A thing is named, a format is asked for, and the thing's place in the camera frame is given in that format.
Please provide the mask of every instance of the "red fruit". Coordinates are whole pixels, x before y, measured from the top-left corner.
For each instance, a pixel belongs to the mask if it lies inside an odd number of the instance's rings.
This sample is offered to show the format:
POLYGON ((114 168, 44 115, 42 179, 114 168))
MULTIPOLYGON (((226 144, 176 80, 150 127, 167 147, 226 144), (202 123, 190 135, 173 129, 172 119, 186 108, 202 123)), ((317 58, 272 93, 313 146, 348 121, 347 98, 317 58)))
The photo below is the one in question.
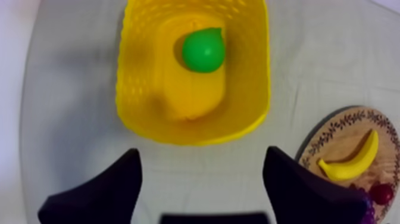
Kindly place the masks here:
POLYGON ((370 190, 370 196, 376 204, 385 205, 393 199, 393 189, 389 184, 375 185, 370 190))

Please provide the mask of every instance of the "plastic basket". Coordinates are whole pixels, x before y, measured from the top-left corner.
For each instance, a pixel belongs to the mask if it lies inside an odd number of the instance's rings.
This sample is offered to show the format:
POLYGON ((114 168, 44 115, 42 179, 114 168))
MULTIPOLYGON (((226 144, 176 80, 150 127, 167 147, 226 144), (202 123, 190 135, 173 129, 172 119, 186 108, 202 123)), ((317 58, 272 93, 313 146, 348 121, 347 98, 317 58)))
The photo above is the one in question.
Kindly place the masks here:
POLYGON ((122 122, 177 145, 222 143, 254 130, 270 103, 267 18, 263 0, 129 0, 116 86, 122 122), (177 55, 179 37, 207 27, 223 28, 226 60, 214 74, 191 74, 177 55), (180 117, 198 108, 195 119, 180 117))

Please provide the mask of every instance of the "green fruit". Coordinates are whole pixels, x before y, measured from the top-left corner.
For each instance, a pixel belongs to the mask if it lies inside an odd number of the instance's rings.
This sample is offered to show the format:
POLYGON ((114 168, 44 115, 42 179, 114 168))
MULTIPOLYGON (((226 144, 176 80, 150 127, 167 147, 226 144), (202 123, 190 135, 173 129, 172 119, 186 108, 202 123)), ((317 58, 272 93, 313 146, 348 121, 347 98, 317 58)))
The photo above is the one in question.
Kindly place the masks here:
POLYGON ((209 28, 191 33, 183 43, 182 58, 196 72, 210 73, 225 60, 225 44, 221 28, 209 28))

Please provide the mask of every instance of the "wooden tray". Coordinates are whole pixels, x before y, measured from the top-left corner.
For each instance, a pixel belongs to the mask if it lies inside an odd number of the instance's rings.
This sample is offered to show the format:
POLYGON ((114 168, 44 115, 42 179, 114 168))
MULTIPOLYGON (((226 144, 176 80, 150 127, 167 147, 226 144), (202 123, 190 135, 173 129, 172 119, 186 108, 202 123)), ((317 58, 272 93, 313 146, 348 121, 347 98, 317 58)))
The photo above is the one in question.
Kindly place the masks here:
MULTIPOLYGON (((373 164, 355 179, 334 183, 344 187, 353 183, 369 191, 372 184, 379 181, 391 184, 396 193, 400 180, 399 139, 389 119, 372 108, 345 108, 324 119, 304 142, 298 160, 306 169, 328 180, 317 164, 318 159, 341 161, 353 157, 371 129, 377 130, 379 134, 379 149, 373 164)), ((379 206, 374 203, 377 223, 383 220, 391 204, 379 206)))

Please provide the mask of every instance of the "yellow banana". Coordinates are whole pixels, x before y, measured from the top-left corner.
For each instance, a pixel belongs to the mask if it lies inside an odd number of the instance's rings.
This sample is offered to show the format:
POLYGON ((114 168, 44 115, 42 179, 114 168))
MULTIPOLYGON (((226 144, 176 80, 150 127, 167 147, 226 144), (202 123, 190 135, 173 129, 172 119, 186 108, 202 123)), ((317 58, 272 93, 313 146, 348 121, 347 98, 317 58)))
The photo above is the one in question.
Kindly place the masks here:
POLYGON ((372 130, 361 151, 350 161, 345 163, 327 164, 321 158, 318 165, 325 171, 331 181, 353 179, 371 166, 378 152, 379 137, 376 130, 372 130))

